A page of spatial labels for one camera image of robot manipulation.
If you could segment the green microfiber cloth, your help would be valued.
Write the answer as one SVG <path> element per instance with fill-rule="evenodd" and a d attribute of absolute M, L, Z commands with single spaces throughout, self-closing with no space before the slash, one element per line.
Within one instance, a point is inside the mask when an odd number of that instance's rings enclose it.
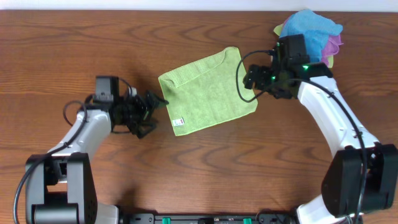
<path fill-rule="evenodd" d="M 252 90 L 237 84 L 246 74 L 238 65 L 241 54 L 237 47 L 227 47 L 217 54 L 188 63 L 158 80 L 176 136 L 183 136 L 231 121 L 256 111 Z"/>

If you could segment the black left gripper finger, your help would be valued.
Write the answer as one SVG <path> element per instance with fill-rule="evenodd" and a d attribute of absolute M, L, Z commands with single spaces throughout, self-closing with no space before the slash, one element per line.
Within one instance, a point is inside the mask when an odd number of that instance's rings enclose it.
<path fill-rule="evenodd" d="M 149 90 L 146 91 L 146 102 L 149 108 L 153 110 L 163 108 L 169 104 L 167 100 L 157 96 Z"/>
<path fill-rule="evenodd" d="M 139 139 L 144 138 L 146 135 L 151 133 L 157 127 L 156 123 L 153 121 L 143 121 L 137 125 L 136 136 Z"/>

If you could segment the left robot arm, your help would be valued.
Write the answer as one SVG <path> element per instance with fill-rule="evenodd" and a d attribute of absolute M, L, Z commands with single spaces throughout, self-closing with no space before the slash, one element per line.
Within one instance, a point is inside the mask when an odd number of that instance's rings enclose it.
<path fill-rule="evenodd" d="M 80 108 L 69 132 L 45 154 L 34 154 L 25 164 L 19 189 L 25 189 L 27 223 L 139 223 L 139 215 L 128 215 L 117 205 L 97 199 L 91 160 L 115 126 L 141 139 L 156 127 L 154 110 L 168 101 L 151 91 L 137 94 L 131 85 L 119 92 L 122 80 L 97 76 L 95 92 L 79 101 Z"/>

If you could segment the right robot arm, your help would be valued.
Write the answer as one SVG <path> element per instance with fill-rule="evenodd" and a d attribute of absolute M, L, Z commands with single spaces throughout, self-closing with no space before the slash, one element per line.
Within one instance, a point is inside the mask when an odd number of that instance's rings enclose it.
<path fill-rule="evenodd" d="M 397 186 L 397 148 L 382 144 L 354 115 L 331 70 L 311 62 L 303 35 L 280 38 L 267 51 L 269 66 L 251 65 L 237 86 L 274 98 L 298 99 L 324 135 L 333 160 L 321 193 L 298 206 L 289 223 L 362 223 L 391 208 Z"/>

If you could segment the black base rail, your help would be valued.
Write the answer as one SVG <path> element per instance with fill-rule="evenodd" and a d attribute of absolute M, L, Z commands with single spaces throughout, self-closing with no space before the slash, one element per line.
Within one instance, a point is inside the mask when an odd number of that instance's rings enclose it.
<path fill-rule="evenodd" d="M 257 215 L 156 215 L 135 213 L 120 215 L 119 224 L 299 224 L 299 218 L 289 213 L 259 213 Z"/>

